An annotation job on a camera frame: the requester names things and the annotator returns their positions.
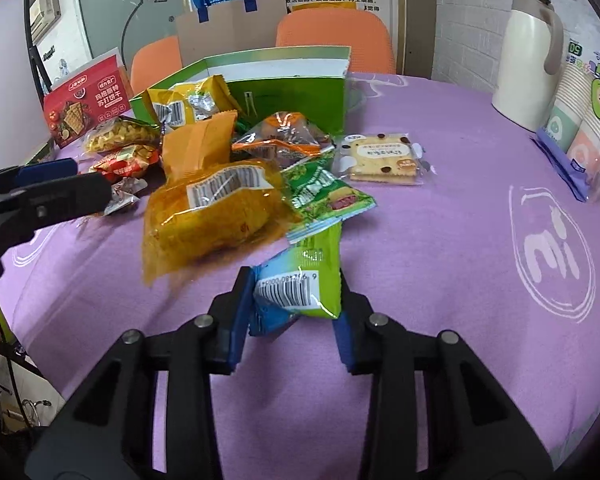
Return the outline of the clear twisted snack bag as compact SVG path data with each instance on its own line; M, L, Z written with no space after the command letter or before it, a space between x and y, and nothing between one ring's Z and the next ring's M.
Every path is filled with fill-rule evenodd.
M134 144L159 145L161 132L155 125L131 117L118 116L87 133L85 154L102 154Z

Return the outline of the orange chair right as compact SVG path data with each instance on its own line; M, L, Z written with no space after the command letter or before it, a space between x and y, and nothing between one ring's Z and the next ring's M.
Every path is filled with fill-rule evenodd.
M350 47L351 72L396 73L388 29L368 11L321 6L291 12L277 25L276 46Z

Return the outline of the green blue snack packet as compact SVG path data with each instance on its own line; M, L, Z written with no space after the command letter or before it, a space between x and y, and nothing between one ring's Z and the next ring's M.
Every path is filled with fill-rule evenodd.
M254 269L251 336L275 333L302 315L339 318L340 238L341 224L337 222Z

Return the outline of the paper cup pack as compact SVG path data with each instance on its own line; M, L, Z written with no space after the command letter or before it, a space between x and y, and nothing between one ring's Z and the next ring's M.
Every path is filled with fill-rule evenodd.
M569 39L553 104L532 141L576 200L600 196L600 49Z

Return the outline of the white spicy tofu packet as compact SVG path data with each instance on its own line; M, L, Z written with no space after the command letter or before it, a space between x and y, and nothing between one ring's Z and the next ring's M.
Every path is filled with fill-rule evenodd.
M141 178L125 177L111 187L111 200L104 210L105 216L116 214L134 206L140 199L137 194L148 187Z

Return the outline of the green pea packet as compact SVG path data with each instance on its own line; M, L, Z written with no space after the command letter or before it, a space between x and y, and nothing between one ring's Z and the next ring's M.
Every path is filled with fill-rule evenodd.
M330 170L334 151L308 157L282 171L291 205L300 217L288 232L290 244L376 207L372 196L352 188Z

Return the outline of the red biscuit packet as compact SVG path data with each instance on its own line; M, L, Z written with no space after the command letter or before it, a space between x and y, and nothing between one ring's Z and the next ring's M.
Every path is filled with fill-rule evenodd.
M149 144L132 144L119 148L95 162L91 172L102 174L109 182L140 178L160 158L160 148Z

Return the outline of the chocolate chip cookie packet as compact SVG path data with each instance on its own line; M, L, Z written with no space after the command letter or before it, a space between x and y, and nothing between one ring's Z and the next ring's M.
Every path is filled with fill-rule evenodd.
M332 170L350 181L420 185L437 173L407 133L355 133L338 143Z

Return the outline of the yellow chip bag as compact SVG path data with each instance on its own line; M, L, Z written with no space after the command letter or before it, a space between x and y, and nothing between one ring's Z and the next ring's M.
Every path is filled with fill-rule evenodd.
M242 111L222 75L179 82L169 89L147 89L142 98L151 120L162 132L193 125L228 110Z

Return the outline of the white thermos jug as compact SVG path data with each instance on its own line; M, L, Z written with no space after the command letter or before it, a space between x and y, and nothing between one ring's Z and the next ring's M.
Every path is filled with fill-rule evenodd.
M538 130L555 94L565 32L552 0L513 0L502 43L493 107L529 131Z

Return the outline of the orange clear peanut packet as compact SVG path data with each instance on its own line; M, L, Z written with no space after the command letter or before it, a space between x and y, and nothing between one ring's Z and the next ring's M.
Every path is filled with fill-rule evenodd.
M280 169L334 149L329 134L300 112L276 112L232 144L232 152L272 160Z

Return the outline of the large yellow clear bag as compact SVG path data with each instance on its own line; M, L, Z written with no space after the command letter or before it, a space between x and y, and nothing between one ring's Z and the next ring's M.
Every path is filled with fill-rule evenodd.
M149 196L144 213L144 282L277 240L299 220L275 162L229 162L168 182Z

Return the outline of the brown cardboard sheet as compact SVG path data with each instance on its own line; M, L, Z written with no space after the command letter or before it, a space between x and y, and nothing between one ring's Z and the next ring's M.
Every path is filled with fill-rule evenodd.
M230 0L212 4L206 13L175 20L184 66L207 56L272 48L278 23L287 15L286 0Z

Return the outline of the orange chair left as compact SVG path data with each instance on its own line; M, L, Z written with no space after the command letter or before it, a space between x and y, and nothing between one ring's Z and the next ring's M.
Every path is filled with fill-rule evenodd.
M135 94L183 68L177 36L169 36L140 48L131 65L130 83Z

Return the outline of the orange snack packet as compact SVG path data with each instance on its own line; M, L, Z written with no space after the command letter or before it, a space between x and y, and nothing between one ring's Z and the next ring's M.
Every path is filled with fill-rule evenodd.
M237 110L227 110L166 133L161 160L168 182L230 161Z

